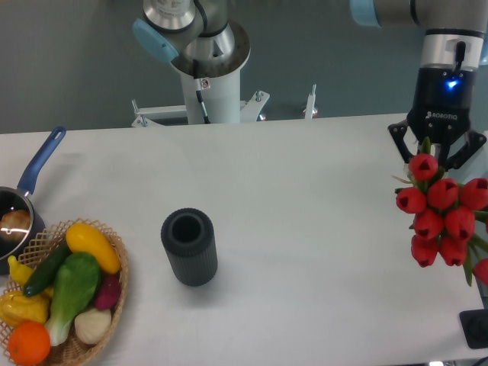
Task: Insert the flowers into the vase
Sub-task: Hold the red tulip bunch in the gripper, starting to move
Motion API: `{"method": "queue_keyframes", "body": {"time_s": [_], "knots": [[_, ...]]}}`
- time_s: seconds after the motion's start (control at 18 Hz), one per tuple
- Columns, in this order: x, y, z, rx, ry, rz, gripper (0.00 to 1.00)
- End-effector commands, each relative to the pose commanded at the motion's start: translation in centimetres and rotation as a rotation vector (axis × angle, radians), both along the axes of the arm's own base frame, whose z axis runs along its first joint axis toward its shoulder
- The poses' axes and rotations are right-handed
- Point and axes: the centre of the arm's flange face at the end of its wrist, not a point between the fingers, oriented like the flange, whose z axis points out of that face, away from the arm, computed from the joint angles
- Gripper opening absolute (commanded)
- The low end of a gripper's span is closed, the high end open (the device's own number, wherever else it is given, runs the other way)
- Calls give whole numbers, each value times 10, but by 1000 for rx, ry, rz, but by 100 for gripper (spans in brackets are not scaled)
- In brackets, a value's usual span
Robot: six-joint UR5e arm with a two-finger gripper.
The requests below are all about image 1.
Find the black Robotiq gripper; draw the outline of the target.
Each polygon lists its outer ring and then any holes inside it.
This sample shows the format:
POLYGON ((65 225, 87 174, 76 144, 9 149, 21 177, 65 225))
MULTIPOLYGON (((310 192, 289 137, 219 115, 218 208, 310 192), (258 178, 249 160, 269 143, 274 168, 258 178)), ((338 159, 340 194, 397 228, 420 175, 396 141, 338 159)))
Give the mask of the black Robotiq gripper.
POLYGON ((404 162, 419 152, 428 137, 432 144, 465 144, 447 158, 445 169, 459 169, 487 142, 471 130, 470 108, 477 79, 475 71, 422 67, 419 69, 413 105, 404 119, 388 126, 388 132, 404 162))

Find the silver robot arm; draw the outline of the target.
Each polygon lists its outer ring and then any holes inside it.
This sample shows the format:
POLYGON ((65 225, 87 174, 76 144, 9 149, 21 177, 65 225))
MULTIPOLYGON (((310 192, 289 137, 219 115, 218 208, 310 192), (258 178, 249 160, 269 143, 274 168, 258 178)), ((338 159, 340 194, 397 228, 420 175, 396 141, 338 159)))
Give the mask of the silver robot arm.
MULTIPOLYGON (((411 159, 407 130, 429 138, 439 164, 459 169, 486 142, 470 125, 470 106, 487 32, 485 1, 352 1, 364 26, 425 28, 413 106, 389 128, 403 160, 411 159)), ((250 54, 247 33, 227 13, 225 1, 146 1, 133 23, 139 45, 180 75, 190 124, 255 120, 267 101, 240 100, 240 71, 250 54)))

